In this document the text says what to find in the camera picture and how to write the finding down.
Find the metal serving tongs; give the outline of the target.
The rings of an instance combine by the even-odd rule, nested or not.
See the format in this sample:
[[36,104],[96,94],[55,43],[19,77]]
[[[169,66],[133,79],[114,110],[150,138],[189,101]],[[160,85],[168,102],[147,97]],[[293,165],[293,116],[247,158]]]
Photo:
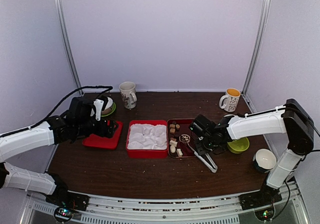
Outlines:
[[188,139],[186,145],[192,151],[192,153],[212,172],[216,173],[218,171],[218,166],[211,158],[209,152],[203,147],[202,140],[195,137],[195,135],[187,135]]

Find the red chocolate tray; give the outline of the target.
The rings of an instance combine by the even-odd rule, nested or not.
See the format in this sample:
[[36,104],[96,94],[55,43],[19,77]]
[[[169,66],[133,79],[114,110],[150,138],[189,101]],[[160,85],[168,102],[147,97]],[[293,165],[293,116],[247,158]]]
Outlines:
[[169,119],[167,121],[168,131],[168,155],[171,158],[193,158],[195,134],[189,128],[193,119]]

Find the red tin box base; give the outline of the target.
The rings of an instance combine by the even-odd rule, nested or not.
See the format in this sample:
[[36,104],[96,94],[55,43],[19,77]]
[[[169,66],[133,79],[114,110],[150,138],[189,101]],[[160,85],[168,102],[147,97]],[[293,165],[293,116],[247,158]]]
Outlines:
[[130,158],[162,159],[168,156],[165,120],[133,120],[129,123],[126,151]]

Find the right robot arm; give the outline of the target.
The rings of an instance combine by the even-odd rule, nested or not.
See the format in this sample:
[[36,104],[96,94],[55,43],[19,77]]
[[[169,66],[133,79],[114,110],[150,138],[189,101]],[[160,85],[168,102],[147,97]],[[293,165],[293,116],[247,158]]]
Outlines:
[[215,123],[199,114],[189,125],[197,142],[206,151],[214,151],[241,138],[282,136],[286,146],[278,154],[275,167],[269,172],[265,187],[258,191],[259,204],[268,204],[276,191],[296,167],[314,149],[314,121],[293,98],[284,105],[256,113],[227,114]]

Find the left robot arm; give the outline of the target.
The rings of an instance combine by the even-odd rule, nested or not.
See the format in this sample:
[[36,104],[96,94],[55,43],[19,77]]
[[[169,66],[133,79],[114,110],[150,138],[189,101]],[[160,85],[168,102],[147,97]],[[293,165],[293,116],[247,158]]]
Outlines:
[[0,136],[0,187],[16,188],[52,195],[61,206],[72,202],[72,195],[67,186],[46,173],[37,173],[18,168],[8,163],[8,159],[18,154],[63,143],[75,142],[91,134],[112,138],[118,124],[113,120],[97,120],[90,117],[82,123],[69,123],[60,116],[53,116],[35,127],[26,127]]

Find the white round chocolate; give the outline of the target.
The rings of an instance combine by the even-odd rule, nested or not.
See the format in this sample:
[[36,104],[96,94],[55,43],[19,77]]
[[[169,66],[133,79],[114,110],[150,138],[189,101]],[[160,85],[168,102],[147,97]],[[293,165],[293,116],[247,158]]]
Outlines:
[[171,146],[170,146],[170,152],[171,152],[171,153],[174,153],[175,151],[176,151],[176,147],[173,146],[173,145],[171,145]]

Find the green saucer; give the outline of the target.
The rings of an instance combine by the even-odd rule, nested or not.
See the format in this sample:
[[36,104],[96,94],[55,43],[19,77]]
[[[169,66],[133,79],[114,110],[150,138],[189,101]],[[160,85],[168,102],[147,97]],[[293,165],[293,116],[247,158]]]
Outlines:
[[115,110],[116,110],[116,104],[113,103],[111,107],[106,108],[105,110],[103,110],[103,111],[101,112],[101,116],[102,116],[102,117],[109,116],[109,115],[111,115],[113,112],[115,112]]

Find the white bowl on saucer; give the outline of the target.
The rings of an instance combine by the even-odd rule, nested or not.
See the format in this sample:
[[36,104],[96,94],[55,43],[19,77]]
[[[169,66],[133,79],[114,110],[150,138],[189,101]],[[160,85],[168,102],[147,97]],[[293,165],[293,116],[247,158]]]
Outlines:
[[103,109],[103,110],[105,110],[106,108],[111,107],[111,106],[112,106],[112,104],[113,104],[113,100],[112,100],[110,97],[108,97],[108,98],[107,98],[106,105],[105,105],[105,107],[104,107],[104,109]]

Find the lime green bowl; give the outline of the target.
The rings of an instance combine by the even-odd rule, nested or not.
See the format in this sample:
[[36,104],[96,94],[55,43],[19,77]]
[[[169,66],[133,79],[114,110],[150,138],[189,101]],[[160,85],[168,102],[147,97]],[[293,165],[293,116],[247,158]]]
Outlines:
[[250,142],[247,137],[227,142],[227,148],[234,154],[241,154],[250,147]]

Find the white mug yellow inside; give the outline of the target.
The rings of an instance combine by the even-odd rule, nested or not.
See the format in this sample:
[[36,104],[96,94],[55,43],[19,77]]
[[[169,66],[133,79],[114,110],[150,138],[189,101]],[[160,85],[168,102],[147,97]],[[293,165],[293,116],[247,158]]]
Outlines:
[[219,108],[226,112],[234,112],[237,108],[241,92],[235,88],[228,88],[219,100]]

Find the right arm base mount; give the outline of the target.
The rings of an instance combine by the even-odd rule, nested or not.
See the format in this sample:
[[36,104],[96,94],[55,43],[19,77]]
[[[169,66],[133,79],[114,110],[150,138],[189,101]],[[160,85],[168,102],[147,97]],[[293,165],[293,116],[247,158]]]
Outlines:
[[263,195],[261,192],[242,194],[239,197],[242,210],[257,209],[264,206],[272,206],[282,200],[280,194],[275,196]]

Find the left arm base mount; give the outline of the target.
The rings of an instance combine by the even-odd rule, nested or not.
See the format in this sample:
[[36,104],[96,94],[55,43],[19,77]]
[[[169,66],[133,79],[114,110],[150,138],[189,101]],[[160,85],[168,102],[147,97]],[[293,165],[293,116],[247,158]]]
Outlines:
[[44,195],[45,200],[48,203],[55,204],[61,208],[66,208],[73,211],[86,211],[89,204],[89,196],[70,193],[68,192],[66,196],[58,197],[55,195]]

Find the right aluminium frame post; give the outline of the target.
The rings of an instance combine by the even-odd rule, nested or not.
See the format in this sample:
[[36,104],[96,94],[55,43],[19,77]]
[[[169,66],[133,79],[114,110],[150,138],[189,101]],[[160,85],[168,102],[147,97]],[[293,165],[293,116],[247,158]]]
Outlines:
[[256,65],[258,63],[258,58],[259,58],[259,54],[260,54],[260,50],[261,50],[262,42],[263,42],[263,36],[264,36],[264,32],[267,27],[268,17],[269,17],[269,13],[270,13],[270,6],[271,6],[272,0],[262,0],[262,1],[263,2],[261,5],[259,25],[257,28],[257,34],[256,34],[256,38],[255,38],[255,43],[253,46],[254,48],[253,48],[252,56],[250,59],[250,64],[249,64],[249,68],[247,71],[246,79],[244,82],[244,87],[242,89],[242,95],[244,97],[246,97],[248,95],[249,86],[251,84],[251,81],[252,81],[252,78],[254,75],[254,70],[255,70]]

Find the aluminium frame post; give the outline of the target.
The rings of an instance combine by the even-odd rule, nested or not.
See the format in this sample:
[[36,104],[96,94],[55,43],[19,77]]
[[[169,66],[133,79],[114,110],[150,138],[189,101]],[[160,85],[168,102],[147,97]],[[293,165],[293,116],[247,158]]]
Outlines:
[[67,63],[71,70],[71,75],[76,87],[80,88],[81,82],[79,79],[79,75],[78,75],[77,68],[74,61],[74,56],[71,49],[71,43],[70,43],[68,31],[67,31],[66,20],[65,20],[64,10],[63,10],[63,3],[62,3],[62,0],[54,0],[54,1],[57,9],[57,15],[58,15],[58,20],[60,24],[60,30],[62,34],[63,46],[64,46],[66,58],[67,58]]
[[257,28],[257,34],[256,34],[256,38],[255,38],[255,43],[253,46],[254,48],[253,48],[252,56],[250,59],[250,64],[249,64],[249,68],[247,71],[246,79],[244,82],[244,87],[242,89],[242,95],[244,97],[246,97],[248,95],[249,86],[251,84],[251,81],[252,81],[252,78],[254,75],[254,70],[255,70],[256,65],[258,63],[258,58],[259,58],[259,54],[260,54],[260,50],[261,50],[262,42],[263,42],[263,36],[264,36],[264,32],[267,27],[268,17],[269,17],[269,13],[270,13],[270,6],[271,6],[272,0],[262,0],[262,1],[263,2],[261,5],[259,25]]

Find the left aluminium frame post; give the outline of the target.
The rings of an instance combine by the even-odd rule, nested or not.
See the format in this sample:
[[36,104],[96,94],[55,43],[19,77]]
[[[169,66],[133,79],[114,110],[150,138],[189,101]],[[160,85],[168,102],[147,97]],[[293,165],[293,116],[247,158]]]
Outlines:
[[60,24],[60,30],[62,34],[63,46],[64,46],[66,58],[67,58],[67,63],[71,70],[71,75],[76,87],[80,88],[81,82],[79,79],[79,75],[78,75],[77,68],[74,61],[74,56],[71,49],[71,43],[70,43],[68,31],[67,31],[66,20],[65,20],[64,10],[63,10],[63,3],[62,3],[62,0],[54,0],[54,1],[57,9],[57,15],[58,15],[58,20]]

